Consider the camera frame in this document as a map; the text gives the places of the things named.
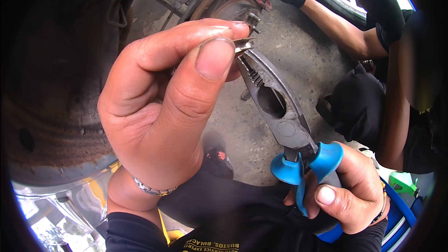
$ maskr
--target mechanic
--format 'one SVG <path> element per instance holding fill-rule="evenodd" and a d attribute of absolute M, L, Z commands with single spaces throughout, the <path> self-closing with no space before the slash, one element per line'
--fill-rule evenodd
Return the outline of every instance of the mechanic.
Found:
<path fill-rule="evenodd" d="M 315 0 L 281 1 L 300 8 L 337 45 L 360 60 L 332 95 L 319 100 L 316 108 L 324 119 L 348 142 L 355 140 L 370 148 L 389 169 L 417 174 L 434 171 L 438 154 L 431 142 L 430 110 L 418 111 L 409 105 L 398 75 L 401 32 L 414 11 L 400 10 L 396 0 L 359 0 L 367 11 L 369 28 L 361 31 Z"/>
<path fill-rule="evenodd" d="M 310 171 L 308 219 L 290 185 L 232 180 L 222 138 L 201 140 L 224 82 L 239 76 L 232 40 L 248 35 L 244 22 L 189 21 L 132 42 L 116 59 L 98 100 L 122 164 L 108 186 L 109 252 L 381 250 L 389 199 L 370 158 L 341 144 L 345 188 L 318 185 Z M 168 247 L 158 208 L 194 230 Z M 317 238 L 337 221 L 339 240 Z"/>

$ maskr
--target concrete floor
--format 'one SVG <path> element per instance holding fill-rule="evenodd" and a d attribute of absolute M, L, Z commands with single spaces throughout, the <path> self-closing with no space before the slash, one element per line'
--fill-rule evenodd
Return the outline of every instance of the concrete floor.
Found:
<path fill-rule="evenodd" d="M 330 93 L 339 80 L 356 65 L 299 9 L 272 0 L 273 10 L 263 11 L 254 40 L 261 51 L 283 73 L 305 112 L 315 141 L 344 142 L 315 109 L 321 94 Z M 169 12 L 154 0 L 134 0 L 134 19 L 128 42 L 160 30 Z M 176 25 L 173 16 L 167 28 Z M 219 131 L 225 138 L 235 180 L 253 185 L 276 183 L 269 170 L 272 158 L 283 152 L 266 122 L 250 99 L 240 99 L 245 84 L 241 78 L 226 83 L 216 103 L 207 130 Z M 359 148 L 360 144 L 348 145 Z"/>

